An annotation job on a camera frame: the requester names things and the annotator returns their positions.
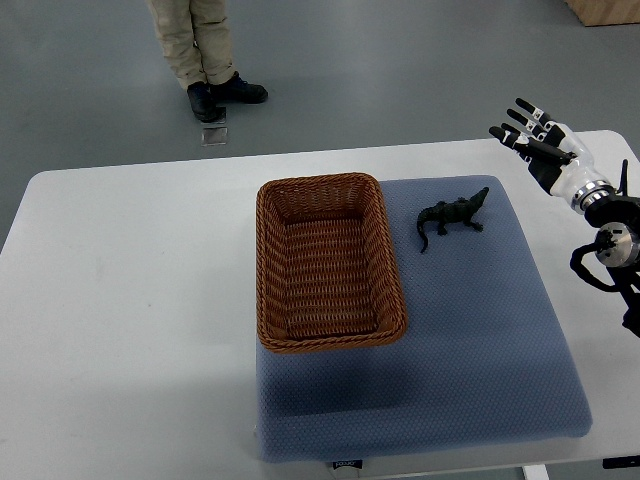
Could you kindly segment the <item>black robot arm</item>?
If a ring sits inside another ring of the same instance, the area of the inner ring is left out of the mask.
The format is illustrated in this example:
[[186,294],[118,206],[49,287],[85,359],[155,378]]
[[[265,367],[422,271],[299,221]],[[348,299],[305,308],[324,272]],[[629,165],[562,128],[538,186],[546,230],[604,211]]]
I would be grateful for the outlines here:
[[[575,249],[570,268],[588,285],[618,293],[627,305],[622,326],[639,334],[639,199],[628,194],[629,161],[623,160],[620,185],[591,182],[577,193],[577,206],[597,230],[594,240]],[[604,283],[583,264],[592,254],[606,268],[612,282]]]

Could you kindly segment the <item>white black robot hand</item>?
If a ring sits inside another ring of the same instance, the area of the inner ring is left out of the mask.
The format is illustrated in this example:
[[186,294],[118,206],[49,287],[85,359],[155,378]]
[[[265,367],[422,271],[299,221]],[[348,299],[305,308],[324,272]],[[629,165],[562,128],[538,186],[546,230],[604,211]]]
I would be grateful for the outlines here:
[[522,98],[515,103],[517,108],[508,109],[507,115],[516,124],[493,126],[489,133],[524,160],[543,191],[564,199],[581,215],[615,193],[611,182],[596,171],[594,156],[575,132]]

